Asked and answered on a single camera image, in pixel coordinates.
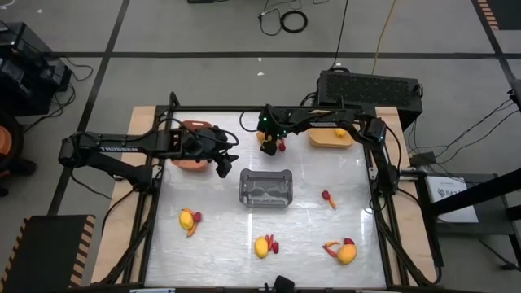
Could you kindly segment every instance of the clear plastic container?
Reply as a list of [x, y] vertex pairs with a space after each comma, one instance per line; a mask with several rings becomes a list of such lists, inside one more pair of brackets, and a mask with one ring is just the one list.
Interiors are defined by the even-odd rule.
[[245, 168], [239, 184], [239, 201], [248, 208], [285, 208], [293, 201], [293, 179], [287, 169], [264, 172]]

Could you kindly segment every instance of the gray floor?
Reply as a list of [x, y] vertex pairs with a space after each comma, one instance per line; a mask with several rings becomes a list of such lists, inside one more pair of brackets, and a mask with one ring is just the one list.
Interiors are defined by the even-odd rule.
[[[123, 0], [16, 1], [0, 18], [26, 22], [55, 51], [103, 52]], [[188, 5], [183, 0], [130, 1], [114, 51], [119, 52], [238, 52], [335, 50], [343, 2], [314, 6], [302, 0], [309, 26], [301, 34], [264, 36], [256, 16], [264, 0], [230, 0], [212, 5]], [[352, 0], [343, 35], [343, 52], [374, 52], [392, 1]], [[280, 6], [282, 11], [287, 5]], [[265, 19], [273, 30], [274, 20]], [[521, 32], [494, 33], [503, 51], [521, 52]], [[396, 4], [382, 52], [493, 53], [483, 26], [469, 0], [400, 0]], [[42, 122], [26, 137], [24, 155], [38, 163], [30, 180], [6, 182], [11, 196], [0, 199], [0, 265], [9, 256], [21, 220], [46, 214], [62, 168], [57, 162], [59, 140], [78, 125], [101, 59], [76, 58], [96, 69], [87, 81], [74, 82], [77, 100], [63, 116]], [[87, 129], [104, 133], [127, 130], [134, 106], [167, 103], [175, 91], [183, 105], [297, 104], [314, 90], [315, 81], [332, 59], [322, 58], [111, 58]], [[339, 59], [352, 72], [370, 73], [372, 59]], [[521, 60], [509, 60], [521, 77]], [[82, 69], [75, 69], [82, 76]], [[495, 59], [379, 59], [376, 74], [418, 78], [425, 88], [424, 113], [418, 119], [417, 144], [445, 144], [507, 99], [508, 82]], [[491, 129], [510, 108], [497, 113], [469, 133], [454, 150]], [[36, 119], [20, 120], [26, 124]], [[481, 143], [461, 151], [445, 166], [451, 172], [507, 173], [521, 165], [517, 150], [521, 116], [513, 115]], [[75, 174], [97, 190], [110, 194], [109, 176], [89, 168]], [[519, 193], [508, 198], [520, 204]], [[93, 213], [102, 218], [108, 201], [73, 182], [68, 184], [60, 214]], [[99, 230], [92, 252], [97, 251]], [[497, 269], [499, 262], [473, 238], [440, 239], [444, 261], [441, 284], [448, 288], [517, 292], [516, 272]], [[514, 260], [506, 237], [487, 239]], [[95, 253], [90, 254], [87, 271]], [[90, 279], [87, 272], [84, 281]]]

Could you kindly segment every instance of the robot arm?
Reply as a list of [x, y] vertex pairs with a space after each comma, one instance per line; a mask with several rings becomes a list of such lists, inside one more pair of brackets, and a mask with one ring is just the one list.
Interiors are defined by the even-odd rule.
[[385, 147], [387, 125], [380, 118], [359, 114], [354, 110], [309, 112], [266, 105], [259, 115], [257, 125], [257, 130], [265, 133], [266, 137], [260, 149], [268, 155], [274, 155], [277, 150], [277, 139], [310, 128], [341, 128], [348, 131], [356, 142], [371, 151], [378, 169], [374, 190], [384, 195], [396, 193], [399, 172], [389, 161]]
[[133, 166], [102, 152], [137, 152], [157, 159], [207, 160], [217, 163], [217, 173], [224, 178], [231, 162], [238, 159], [227, 151], [238, 144], [227, 142], [225, 130], [216, 126], [189, 130], [150, 130], [143, 135], [75, 133], [62, 141], [59, 162], [69, 168], [90, 166], [111, 175], [126, 178], [137, 190], [145, 190], [152, 182], [152, 169]]

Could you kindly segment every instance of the white table surface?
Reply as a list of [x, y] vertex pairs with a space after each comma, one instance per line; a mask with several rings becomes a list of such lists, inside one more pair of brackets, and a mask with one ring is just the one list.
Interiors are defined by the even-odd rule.
[[[225, 179], [211, 163], [203, 173], [165, 165], [147, 268], [146, 286], [262, 287], [282, 275], [300, 288], [384, 288], [382, 259], [374, 217], [370, 213], [366, 161], [360, 144], [348, 149], [316, 148], [307, 133], [290, 134], [287, 149], [270, 157], [259, 150], [254, 133], [239, 126], [240, 112], [177, 112], [179, 120], [206, 120], [235, 133], [239, 155]], [[256, 127], [258, 112], [243, 123]], [[290, 169], [293, 202], [284, 209], [250, 209], [239, 202], [239, 174]], [[334, 211], [321, 197], [329, 190]], [[203, 214], [195, 235], [186, 238], [179, 225], [182, 208]], [[274, 234], [280, 252], [258, 259], [256, 238]], [[340, 265], [326, 254], [328, 241], [351, 238], [357, 258]]]

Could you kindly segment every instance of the caution stripe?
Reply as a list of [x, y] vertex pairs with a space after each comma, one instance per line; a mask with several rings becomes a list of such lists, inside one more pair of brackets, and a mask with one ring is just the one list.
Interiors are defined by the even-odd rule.
[[9, 260], [7, 260], [7, 265], [6, 265], [6, 268], [4, 269], [4, 272], [2, 275], [2, 281], [0, 282], [0, 293], [3, 292], [3, 288], [7, 285], [7, 278], [9, 277], [9, 273], [11, 271], [11, 266], [15, 262], [16, 253], [22, 243], [22, 238], [24, 237], [25, 226], [27, 225], [29, 220], [31, 220], [30, 216], [26, 217], [24, 219], [24, 221], [22, 222], [22, 225], [20, 226], [20, 232], [18, 233], [18, 236], [16, 236], [15, 245], [13, 246], [13, 250], [11, 251]]
[[497, 26], [497, 20], [494, 16], [494, 12], [492, 9], [490, 9], [490, 6], [487, 3], [487, 0], [478, 0], [479, 7], [481, 8], [481, 11], [485, 14], [485, 17], [487, 18], [488, 25], [493, 30], [499, 30], [499, 27]]
[[80, 244], [78, 246], [78, 252], [76, 259], [72, 265], [71, 280], [69, 282], [69, 288], [76, 288], [81, 285], [81, 278], [83, 277], [83, 270], [85, 269], [85, 263], [89, 254], [90, 242], [92, 241], [92, 235], [94, 233], [94, 223], [96, 218], [94, 216], [87, 216], [85, 219], [85, 225], [80, 237]]

